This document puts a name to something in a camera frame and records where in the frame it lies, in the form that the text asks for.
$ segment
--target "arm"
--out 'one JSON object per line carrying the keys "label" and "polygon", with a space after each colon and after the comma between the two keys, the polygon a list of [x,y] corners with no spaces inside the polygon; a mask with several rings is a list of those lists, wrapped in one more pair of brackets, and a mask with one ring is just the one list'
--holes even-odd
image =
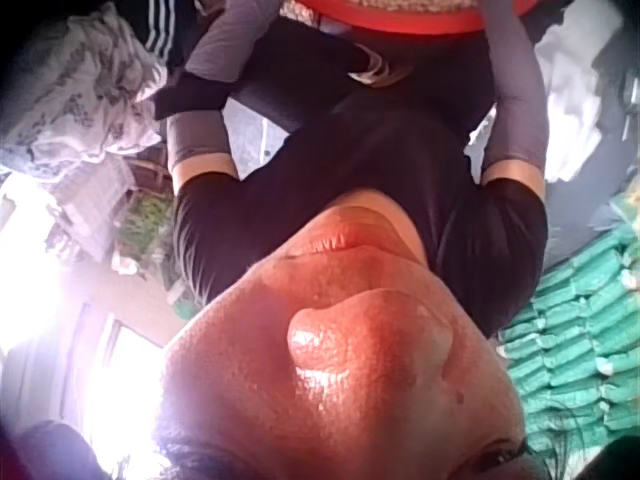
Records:
{"label": "arm", "polygon": [[168,169],[174,190],[208,172],[238,178],[221,111],[282,0],[227,1],[225,11],[194,48],[177,83],[155,97],[167,118]]}
{"label": "arm", "polygon": [[538,61],[510,1],[479,0],[479,6],[497,93],[497,115],[485,149],[482,184],[509,178],[544,198],[549,120]]}

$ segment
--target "black shirt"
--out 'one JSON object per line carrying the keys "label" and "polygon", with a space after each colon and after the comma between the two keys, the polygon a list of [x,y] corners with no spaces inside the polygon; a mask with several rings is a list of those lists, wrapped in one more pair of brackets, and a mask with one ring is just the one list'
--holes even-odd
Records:
{"label": "black shirt", "polygon": [[408,213],[429,267],[486,336],[530,299],[547,240],[540,199],[513,180],[476,185],[459,139],[429,112],[367,102],[305,125],[244,181],[211,173],[184,185],[175,240],[186,278],[210,302],[336,198],[362,188]]}

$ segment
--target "stacked bags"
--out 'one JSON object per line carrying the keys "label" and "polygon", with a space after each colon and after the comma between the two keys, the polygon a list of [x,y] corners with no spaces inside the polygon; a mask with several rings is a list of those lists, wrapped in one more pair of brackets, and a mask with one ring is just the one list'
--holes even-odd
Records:
{"label": "stacked bags", "polygon": [[640,430],[640,241],[628,223],[548,272],[530,304],[500,332],[529,444],[550,452]]}

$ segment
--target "green package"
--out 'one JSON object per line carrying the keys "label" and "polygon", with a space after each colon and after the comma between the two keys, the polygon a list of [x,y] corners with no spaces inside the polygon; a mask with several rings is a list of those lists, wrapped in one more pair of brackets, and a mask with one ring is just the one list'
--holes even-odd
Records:
{"label": "green package", "polygon": [[540,345],[536,342],[536,334],[520,338],[514,342],[502,346],[504,357],[509,360],[521,360],[530,355],[541,352]]}
{"label": "green package", "polygon": [[584,407],[600,400],[602,382],[598,378],[579,380],[551,389],[550,406]]}
{"label": "green package", "polygon": [[529,320],[532,320],[537,317],[538,317],[538,312],[535,311],[535,309],[533,308],[533,305],[528,304],[522,310],[520,310],[520,312],[518,312],[518,314],[511,321],[511,325],[516,325],[522,322],[528,322]]}
{"label": "green package", "polygon": [[515,362],[509,365],[508,372],[511,379],[515,382],[521,378],[531,375],[533,372],[544,368],[542,355],[533,355],[524,361]]}
{"label": "green package", "polygon": [[608,378],[601,388],[602,397],[611,403],[626,403],[640,394],[640,375],[629,371]]}
{"label": "green package", "polygon": [[588,318],[585,327],[589,334],[597,337],[605,330],[612,328],[614,325],[622,321],[628,315],[640,310],[640,302],[638,294],[635,292],[627,292],[615,303],[612,303],[598,314]]}
{"label": "green package", "polygon": [[610,430],[626,430],[640,426],[640,405],[637,401],[613,405],[604,417]]}
{"label": "green package", "polygon": [[527,417],[547,408],[558,407],[557,404],[554,405],[551,401],[550,388],[543,388],[532,395],[522,395],[520,397],[520,403],[522,404],[522,410],[524,410],[525,416]]}
{"label": "green package", "polygon": [[599,356],[623,353],[640,342],[640,321],[634,312],[592,339]]}
{"label": "green package", "polygon": [[624,272],[625,270],[620,272],[613,281],[587,298],[587,317],[596,315],[629,291],[623,281],[625,275],[629,275],[629,273],[625,274]]}
{"label": "green package", "polygon": [[543,410],[532,415],[527,415],[527,434],[547,431],[571,431],[602,419],[609,407],[606,402],[596,402],[584,407],[571,410],[556,408]]}
{"label": "green package", "polygon": [[504,343],[512,342],[545,328],[544,318],[532,318],[526,322],[516,323],[500,331],[499,337]]}
{"label": "green package", "polygon": [[640,242],[634,241],[622,253],[622,265],[630,267],[640,259]]}
{"label": "green package", "polygon": [[514,381],[514,384],[520,395],[530,395],[533,392],[549,386],[549,378],[549,372],[542,368],[524,378]]}
{"label": "green package", "polygon": [[589,305],[584,298],[561,303],[544,312],[545,325],[547,328],[557,327],[576,318],[587,317],[589,311]]}
{"label": "green package", "polygon": [[608,377],[614,373],[628,372],[633,369],[640,370],[640,346],[628,352],[608,357],[597,357],[596,366],[600,373]]}
{"label": "green package", "polygon": [[551,369],[569,363],[582,354],[592,350],[591,341],[587,337],[577,337],[544,353],[544,364]]}
{"label": "green package", "polygon": [[553,289],[545,291],[539,296],[534,296],[531,303],[536,310],[547,310],[561,303],[573,300],[578,296],[574,283],[569,279]]}
{"label": "green package", "polygon": [[607,250],[577,270],[569,281],[573,283],[578,295],[590,295],[604,287],[621,269],[618,252]]}
{"label": "green package", "polygon": [[545,350],[551,350],[557,346],[570,343],[576,337],[584,335],[586,331],[587,330],[584,325],[572,325],[560,332],[548,332],[544,335],[540,335],[538,338],[538,344]]}
{"label": "green package", "polygon": [[596,354],[589,350],[584,355],[580,355],[575,360],[566,363],[551,372],[549,381],[552,387],[566,385],[576,380],[582,380],[598,373],[596,367]]}

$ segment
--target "lips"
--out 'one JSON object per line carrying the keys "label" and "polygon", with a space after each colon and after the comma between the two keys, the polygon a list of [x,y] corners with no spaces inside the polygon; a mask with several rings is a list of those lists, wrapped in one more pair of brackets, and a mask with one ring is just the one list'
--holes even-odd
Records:
{"label": "lips", "polygon": [[296,235],[285,245],[287,257],[373,247],[426,267],[384,216],[366,208],[342,207],[328,210],[304,230],[303,238],[297,239]]}

